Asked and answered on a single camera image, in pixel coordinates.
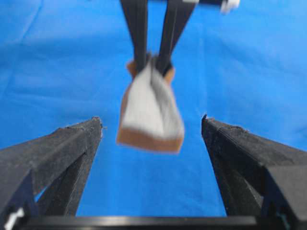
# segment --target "blue cloth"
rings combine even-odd
[[[148,49],[165,2],[149,3]],[[224,216],[201,118],[307,150],[305,0],[198,6],[173,53],[178,156],[115,143],[132,45],[118,0],[0,2],[0,148],[99,116],[104,137],[78,215]]]

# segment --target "brown foam block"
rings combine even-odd
[[[127,65],[132,82],[124,93],[117,143],[140,149],[178,153],[184,127],[171,89],[175,69],[163,78],[149,61],[138,75],[134,61]]]

